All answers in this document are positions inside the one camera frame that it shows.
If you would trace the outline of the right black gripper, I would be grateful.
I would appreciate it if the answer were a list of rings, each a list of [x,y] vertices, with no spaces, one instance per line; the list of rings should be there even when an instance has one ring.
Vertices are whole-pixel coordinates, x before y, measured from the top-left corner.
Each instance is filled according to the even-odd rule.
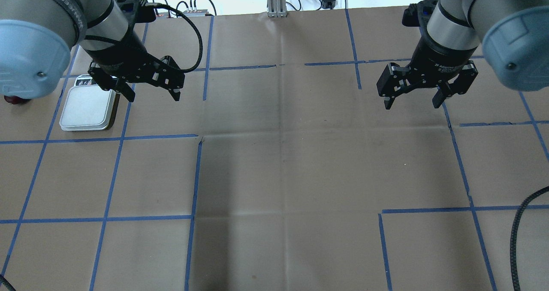
[[[473,53],[474,49],[456,51],[434,47],[420,39],[410,62],[405,66],[388,63],[376,83],[386,110],[392,108],[398,96],[417,89],[437,89],[432,99],[435,109],[446,99],[467,93],[479,74],[471,60]]]

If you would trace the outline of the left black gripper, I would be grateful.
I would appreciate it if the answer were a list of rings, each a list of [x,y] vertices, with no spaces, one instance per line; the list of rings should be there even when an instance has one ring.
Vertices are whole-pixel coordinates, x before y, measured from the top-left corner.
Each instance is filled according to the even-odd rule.
[[[175,102],[180,101],[184,87],[184,71],[170,55],[155,58],[133,31],[128,31],[121,41],[88,35],[93,42],[107,43],[103,50],[88,51],[92,62],[88,74],[103,90],[113,90],[130,103],[136,93],[130,83],[147,83],[168,90]]]

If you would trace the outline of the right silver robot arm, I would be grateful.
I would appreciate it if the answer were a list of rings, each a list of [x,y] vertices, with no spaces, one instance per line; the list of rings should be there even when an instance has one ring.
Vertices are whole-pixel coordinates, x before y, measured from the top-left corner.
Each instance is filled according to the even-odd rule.
[[[478,47],[507,88],[548,87],[549,0],[423,0],[404,10],[402,25],[417,27],[420,39],[409,64],[390,62],[377,81],[387,110],[417,89],[437,89],[434,108],[467,93]]]

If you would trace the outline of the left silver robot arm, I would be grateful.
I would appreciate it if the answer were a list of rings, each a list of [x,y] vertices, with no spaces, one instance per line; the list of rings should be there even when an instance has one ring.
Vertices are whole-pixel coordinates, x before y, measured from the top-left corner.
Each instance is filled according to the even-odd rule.
[[[79,45],[92,59],[88,74],[105,91],[135,100],[131,83],[147,83],[180,99],[185,71],[171,56],[149,54],[134,31],[155,20],[147,0],[1,0],[1,94],[47,96]]]

